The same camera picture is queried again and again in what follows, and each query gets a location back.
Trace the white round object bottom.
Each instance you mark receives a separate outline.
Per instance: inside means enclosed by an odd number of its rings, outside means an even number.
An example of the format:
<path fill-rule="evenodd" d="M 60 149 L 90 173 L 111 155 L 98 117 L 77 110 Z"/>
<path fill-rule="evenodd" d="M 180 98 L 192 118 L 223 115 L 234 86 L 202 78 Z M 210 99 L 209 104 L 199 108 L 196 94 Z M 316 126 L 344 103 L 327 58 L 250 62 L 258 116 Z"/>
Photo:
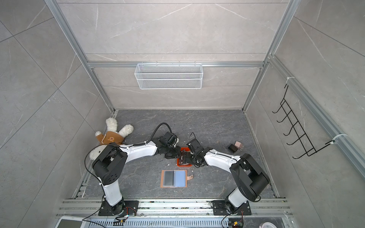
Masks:
<path fill-rule="evenodd" d="M 277 228 L 277 227 L 271 222 L 264 222 L 260 224 L 259 228 Z"/>

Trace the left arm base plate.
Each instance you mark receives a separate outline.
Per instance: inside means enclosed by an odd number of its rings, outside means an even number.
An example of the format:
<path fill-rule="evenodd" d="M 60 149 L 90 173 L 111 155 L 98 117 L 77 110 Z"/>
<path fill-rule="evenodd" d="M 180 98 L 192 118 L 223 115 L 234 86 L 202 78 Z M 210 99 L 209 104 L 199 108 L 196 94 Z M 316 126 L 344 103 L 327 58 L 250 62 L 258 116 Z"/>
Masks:
<path fill-rule="evenodd" d="M 136 215 L 138 211 L 139 201 L 122 200 L 115 206 L 110 206 L 107 201 L 102 202 L 98 216 L 126 216 Z"/>

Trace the tan leather card holder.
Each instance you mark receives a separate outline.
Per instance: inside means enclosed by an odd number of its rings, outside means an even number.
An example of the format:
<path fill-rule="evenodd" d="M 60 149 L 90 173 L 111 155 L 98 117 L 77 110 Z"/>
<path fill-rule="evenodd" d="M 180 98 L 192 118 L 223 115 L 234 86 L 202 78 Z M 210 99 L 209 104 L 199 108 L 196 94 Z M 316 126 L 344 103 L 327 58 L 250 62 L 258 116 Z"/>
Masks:
<path fill-rule="evenodd" d="M 193 175 L 187 175 L 187 170 L 162 170 L 160 187 L 186 188 L 187 182 L 193 178 Z"/>

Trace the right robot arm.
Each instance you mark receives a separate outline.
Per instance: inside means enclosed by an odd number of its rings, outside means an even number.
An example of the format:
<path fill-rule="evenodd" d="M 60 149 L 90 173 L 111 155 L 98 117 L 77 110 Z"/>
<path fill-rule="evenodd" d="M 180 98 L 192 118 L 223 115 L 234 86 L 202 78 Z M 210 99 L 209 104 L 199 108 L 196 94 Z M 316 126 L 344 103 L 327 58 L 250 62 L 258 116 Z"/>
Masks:
<path fill-rule="evenodd" d="M 187 146 L 191 152 L 187 159 L 190 164 L 197 168 L 217 167 L 233 176 L 237 187 L 226 197 L 224 203 L 224 208 L 229 212 L 236 211 L 248 201 L 260 200 L 260 194 L 270 184 L 268 175 L 250 154 L 224 154 L 213 148 L 204 148 L 196 139 L 187 143 Z"/>

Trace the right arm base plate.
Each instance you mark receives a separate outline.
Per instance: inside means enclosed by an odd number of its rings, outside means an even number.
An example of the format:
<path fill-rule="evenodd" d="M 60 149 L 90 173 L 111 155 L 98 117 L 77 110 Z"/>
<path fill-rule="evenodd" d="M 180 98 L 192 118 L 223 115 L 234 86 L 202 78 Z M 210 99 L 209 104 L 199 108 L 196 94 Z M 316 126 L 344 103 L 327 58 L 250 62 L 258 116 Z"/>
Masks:
<path fill-rule="evenodd" d="M 211 208 L 215 216 L 235 215 L 237 213 L 244 216 L 252 215 L 248 201 L 245 201 L 239 207 L 235 207 L 227 200 L 213 200 L 211 201 Z"/>

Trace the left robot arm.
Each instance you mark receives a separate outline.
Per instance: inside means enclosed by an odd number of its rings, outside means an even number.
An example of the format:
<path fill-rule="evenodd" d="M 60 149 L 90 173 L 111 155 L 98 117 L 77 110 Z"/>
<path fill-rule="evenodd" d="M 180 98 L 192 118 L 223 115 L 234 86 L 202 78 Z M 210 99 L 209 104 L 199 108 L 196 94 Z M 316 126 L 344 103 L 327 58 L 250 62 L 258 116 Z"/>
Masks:
<path fill-rule="evenodd" d="M 108 205 L 114 207 L 123 201 L 119 178 L 126 163 L 157 154 L 163 154 L 166 159 L 177 158 L 181 150 L 178 142 L 175 134 L 166 132 L 142 143 L 118 145 L 112 142 L 93 149 L 89 154 L 93 161 L 92 169 L 101 182 Z"/>

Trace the white tablet device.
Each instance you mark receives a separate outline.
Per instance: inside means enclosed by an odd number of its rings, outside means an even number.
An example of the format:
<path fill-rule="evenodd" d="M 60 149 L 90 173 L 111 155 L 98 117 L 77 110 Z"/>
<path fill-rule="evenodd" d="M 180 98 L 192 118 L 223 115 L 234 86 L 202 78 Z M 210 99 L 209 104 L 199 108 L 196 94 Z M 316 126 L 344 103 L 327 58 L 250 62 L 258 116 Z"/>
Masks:
<path fill-rule="evenodd" d="M 81 217 L 62 216 L 55 228 L 85 228 L 86 222 Z"/>

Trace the white teddy bear brown shirt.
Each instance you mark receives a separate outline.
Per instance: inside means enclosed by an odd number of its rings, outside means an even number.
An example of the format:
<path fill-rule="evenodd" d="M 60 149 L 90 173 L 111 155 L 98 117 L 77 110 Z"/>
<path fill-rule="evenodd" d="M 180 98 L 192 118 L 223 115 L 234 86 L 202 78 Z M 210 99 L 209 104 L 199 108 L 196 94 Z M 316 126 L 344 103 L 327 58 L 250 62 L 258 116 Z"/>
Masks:
<path fill-rule="evenodd" d="M 108 118 L 106 120 L 106 133 L 102 134 L 100 131 L 95 132 L 95 137 L 99 141 L 99 146 L 90 152 L 90 160 L 94 161 L 106 148 L 107 144 L 116 143 L 117 145 L 122 145 L 125 138 L 134 130 L 134 127 L 130 124 L 125 125 L 119 131 L 117 130 L 117 127 L 117 120 Z"/>

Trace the small black pink box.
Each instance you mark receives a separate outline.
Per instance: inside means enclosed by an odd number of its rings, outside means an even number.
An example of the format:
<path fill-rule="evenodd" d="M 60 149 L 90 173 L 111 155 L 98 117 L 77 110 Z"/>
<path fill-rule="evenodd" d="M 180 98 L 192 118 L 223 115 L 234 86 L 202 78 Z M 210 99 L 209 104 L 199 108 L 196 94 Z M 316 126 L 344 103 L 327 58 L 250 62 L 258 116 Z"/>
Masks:
<path fill-rule="evenodd" d="M 238 152 L 239 150 L 241 150 L 243 148 L 243 144 L 239 141 L 236 141 L 235 143 L 231 143 L 229 146 L 228 146 L 228 150 L 231 152 L 231 153 L 236 153 Z"/>

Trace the aluminium rail frame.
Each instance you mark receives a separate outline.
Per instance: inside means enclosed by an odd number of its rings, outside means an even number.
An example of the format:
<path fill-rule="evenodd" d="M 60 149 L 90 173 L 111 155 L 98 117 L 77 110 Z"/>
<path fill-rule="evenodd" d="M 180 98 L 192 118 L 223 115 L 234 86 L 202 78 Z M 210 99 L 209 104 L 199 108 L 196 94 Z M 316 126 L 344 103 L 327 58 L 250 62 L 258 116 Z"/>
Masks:
<path fill-rule="evenodd" d="M 283 198 L 246 202 L 230 214 L 222 199 L 127 199 L 118 216 L 102 213 L 99 199 L 66 199 L 56 217 L 78 220 L 82 228 L 258 228 L 272 223 L 296 228 L 289 204 Z"/>

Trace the red plastic tray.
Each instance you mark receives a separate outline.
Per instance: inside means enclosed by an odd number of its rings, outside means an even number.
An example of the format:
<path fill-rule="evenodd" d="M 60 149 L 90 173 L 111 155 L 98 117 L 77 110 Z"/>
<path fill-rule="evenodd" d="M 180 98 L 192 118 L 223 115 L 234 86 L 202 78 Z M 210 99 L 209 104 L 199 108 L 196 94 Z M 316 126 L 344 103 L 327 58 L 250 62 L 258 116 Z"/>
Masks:
<path fill-rule="evenodd" d="M 188 147 L 182 147 L 180 151 L 180 155 L 177 158 L 177 166 L 178 167 L 191 167 L 192 164 L 190 164 L 190 155 L 191 151 Z"/>

